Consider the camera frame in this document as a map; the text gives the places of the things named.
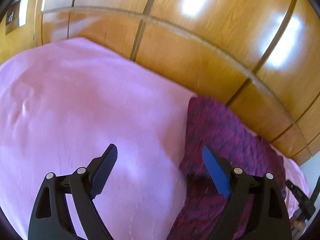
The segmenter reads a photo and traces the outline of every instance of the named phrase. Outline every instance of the white wall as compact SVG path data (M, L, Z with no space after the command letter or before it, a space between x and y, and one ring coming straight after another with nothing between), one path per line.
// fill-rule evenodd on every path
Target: white wall
M320 152L318 152L316 155L314 155L310 160L303 163L303 165L300 166L301 170L303 171L304 175L306 176L306 179L309 184L310 188L310 194L311 196L313 190L315 189L316 183L319 178L320 174ZM318 196L316 202L315 202L316 212L309 221L308 225L313 221L314 217L318 213L320 209L320 197Z

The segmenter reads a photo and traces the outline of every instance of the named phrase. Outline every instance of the pink fabric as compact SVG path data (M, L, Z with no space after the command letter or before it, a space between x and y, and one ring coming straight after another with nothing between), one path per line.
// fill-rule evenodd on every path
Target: pink fabric
M254 131L251 131L249 128L247 130L253 135L257 136ZM309 195L309 186L306 177L304 176L302 170L299 166L294 162L294 160L287 158L284 156L276 147L270 145L272 149L283 158L283 166L285 169L285 179L291 180L293 184L298 186L307 196ZM288 210L289 217L293 216L293 213L299 208L299 203L296 198L293 196L292 192L286 187L286 198L285 205Z
M46 173L70 174L110 143L118 160L94 200L103 222L115 239L167 238L186 197L192 92L84 38L13 57L0 84L0 206L23 239Z

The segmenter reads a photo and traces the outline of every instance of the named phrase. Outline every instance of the maroon patterned fabric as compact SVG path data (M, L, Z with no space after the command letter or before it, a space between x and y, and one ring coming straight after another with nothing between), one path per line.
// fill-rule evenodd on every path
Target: maroon patterned fabric
M187 177L187 198L167 240L207 239L227 204L203 164L201 151L205 145L210 145L218 156L226 158L233 167L240 167L247 174L264 176L272 173L285 198L283 158L269 143L260 136L252 136L238 117L215 99L191 98L185 156L180 164ZM249 196L234 239L244 233L252 200Z

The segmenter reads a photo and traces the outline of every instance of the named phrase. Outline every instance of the blue gripper pad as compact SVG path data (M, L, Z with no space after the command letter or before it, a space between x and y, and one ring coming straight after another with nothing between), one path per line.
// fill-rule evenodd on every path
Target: blue gripper pad
M103 160L91 178L91 190L89 192L91 199L94 199L96 195L102 193L102 190L118 158L117 147L113 145L111 149L108 148L100 158L103 158Z
M202 149L202 160L219 194L224 195L224 197L228 199L231 196L229 178L207 146Z

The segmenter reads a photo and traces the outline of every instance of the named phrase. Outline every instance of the metal rivet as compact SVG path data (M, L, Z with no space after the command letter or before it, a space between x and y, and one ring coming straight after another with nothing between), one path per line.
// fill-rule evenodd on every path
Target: metal rivet
M53 177L53 173L50 172L50 173L48 173L45 177L46 177L47 179L51 179L51 178Z
M234 171L236 174L241 174L241 173L242 173L242 169L240 169L240 168L235 168L233 171Z
M83 173L85 173L85 168L79 168L77 170L77 172L78 172L78 174L83 174Z
M267 173L267 174L266 174L266 177L267 177L268 179L273 179L273 175L272 175L271 173Z

